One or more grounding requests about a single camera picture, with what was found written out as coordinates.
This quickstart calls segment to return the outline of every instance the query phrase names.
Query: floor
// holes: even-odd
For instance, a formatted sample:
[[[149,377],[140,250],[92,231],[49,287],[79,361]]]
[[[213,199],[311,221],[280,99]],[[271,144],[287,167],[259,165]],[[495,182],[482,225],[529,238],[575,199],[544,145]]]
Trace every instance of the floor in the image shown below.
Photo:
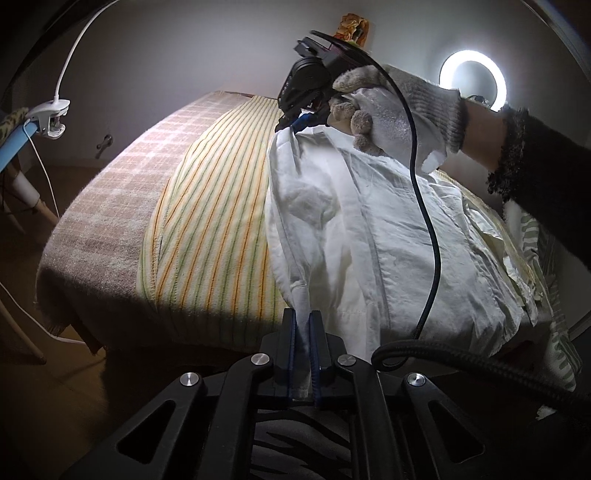
[[[61,212],[98,171],[48,167]],[[51,207],[41,169],[34,167],[27,178]],[[22,208],[17,203],[11,207],[13,211]],[[18,219],[26,235],[0,215],[0,282],[26,311],[39,316],[34,304],[35,274],[51,225],[30,212],[20,213]],[[45,365],[39,365],[0,318],[0,478],[57,479],[192,366],[191,347],[174,352],[151,349],[131,357],[100,350],[94,356],[85,346],[49,338],[1,289],[0,299],[47,358]],[[79,338],[71,328],[63,336]],[[199,368],[202,375],[215,371]]]

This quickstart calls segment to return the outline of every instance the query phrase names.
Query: yellow fabric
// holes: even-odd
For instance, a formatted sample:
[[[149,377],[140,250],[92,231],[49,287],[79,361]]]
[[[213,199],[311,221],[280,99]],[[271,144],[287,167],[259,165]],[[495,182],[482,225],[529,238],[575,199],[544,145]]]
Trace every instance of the yellow fabric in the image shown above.
[[[176,341],[253,351],[281,322],[263,219],[265,156],[280,116],[276,100],[257,96],[222,115],[162,192],[137,289]]]

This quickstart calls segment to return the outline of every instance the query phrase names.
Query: white fabric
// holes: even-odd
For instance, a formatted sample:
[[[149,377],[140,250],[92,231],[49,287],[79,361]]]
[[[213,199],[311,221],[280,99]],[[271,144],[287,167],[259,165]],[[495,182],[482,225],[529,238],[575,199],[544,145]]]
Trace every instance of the white fabric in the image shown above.
[[[352,137],[330,127],[278,132],[268,159],[267,241],[302,340],[310,310],[365,360],[380,344],[409,338],[434,260],[408,169],[360,153]],[[493,355],[529,321],[522,293],[461,191],[433,175],[417,180],[442,261],[421,338]]]

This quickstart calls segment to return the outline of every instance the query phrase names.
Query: silver rivet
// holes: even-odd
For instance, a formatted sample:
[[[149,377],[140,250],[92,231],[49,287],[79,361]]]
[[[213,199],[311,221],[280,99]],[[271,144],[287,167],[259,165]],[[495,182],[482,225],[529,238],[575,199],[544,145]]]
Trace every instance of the silver rivet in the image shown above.
[[[192,387],[199,381],[199,375],[195,372],[187,372],[181,375],[180,381],[185,387]]]
[[[340,357],[337,358],[337,362],[339,365],[343,365],[343,367],[350,367],[354,365],[357,359],[353,355],[349,355],[348,353],[344,353]]]
[[[412,373],[407,376],[408,385],[412,385],[413,387],[422,387],[426,381],[427,378],[423,374]]]
[[[269,363],[269,355],[266,353],[255,353],[251,357],[251,362],[255,365],[265,365]]]

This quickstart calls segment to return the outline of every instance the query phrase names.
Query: wall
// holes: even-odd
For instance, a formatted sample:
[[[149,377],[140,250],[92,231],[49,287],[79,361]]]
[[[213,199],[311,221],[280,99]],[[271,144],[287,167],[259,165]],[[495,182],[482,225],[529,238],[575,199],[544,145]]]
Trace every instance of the wall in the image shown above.
[[[528,107],[579,143],[591,131],[588,82],[556,35],[517,0],[122,0],[98,18],[74,54],[61,86],[61,96],[72,101],[66,133],[58,141],[37,140],[40,153],[48,163],[89,164],[96,144],[110,133],[114,144],[103,154],[109,161],[147,128],[211,90],[275,96],[298,58],[296,40],[311,29],[334,32],[349,11],[371,20],[366,46],[380,62],[436,82],[447,56],[479,50],[503,71],[511,105]],[[27,70],[14,87],[15,106],[52,98],[81,27]],[[26,150],[23,160],[30,155]],[[462,154],[446,168],[500,205],[486,192],[484,168]],[[562,267],[563,285],[570,281],[587,291],[591,277],[580,264],[567,259]],[[591,307],[591,295],[570,297],[573,307],[565,310],[575,322]]]

